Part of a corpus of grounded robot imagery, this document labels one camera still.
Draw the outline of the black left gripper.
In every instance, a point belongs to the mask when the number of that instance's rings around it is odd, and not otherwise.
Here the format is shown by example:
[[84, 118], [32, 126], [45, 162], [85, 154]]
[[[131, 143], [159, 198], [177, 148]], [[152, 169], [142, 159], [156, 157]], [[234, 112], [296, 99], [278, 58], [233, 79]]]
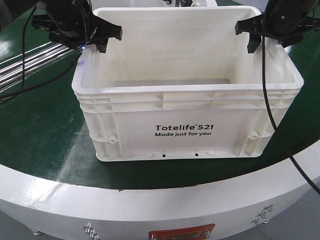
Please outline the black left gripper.
[[109, 38], [122, 40], [122, 27], [93, 16], [90, 0], [41, 0], [36, 7], [45, 14], [34, 15], [31, 25], [48, 31], [51, 42], [78, 49], [90, 43], [94, 29], [93, 42], [100, 53], [106, 53]]

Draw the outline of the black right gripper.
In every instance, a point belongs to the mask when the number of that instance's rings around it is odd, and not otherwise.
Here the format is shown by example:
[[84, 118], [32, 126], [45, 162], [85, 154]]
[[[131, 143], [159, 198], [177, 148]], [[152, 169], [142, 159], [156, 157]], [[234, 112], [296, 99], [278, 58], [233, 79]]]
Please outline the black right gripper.
[[249, 33], [247, 52], [253, 54], [262, 43], [263, 20], [265, 35], [278, 40], [284, 47], [288, 47], [303, 40], [303, 34], [320, 30], [320, 19], [308, 16], [318, 3], [317, 0], [270, 0], [264, 14], [238, 20], [235, 34]]

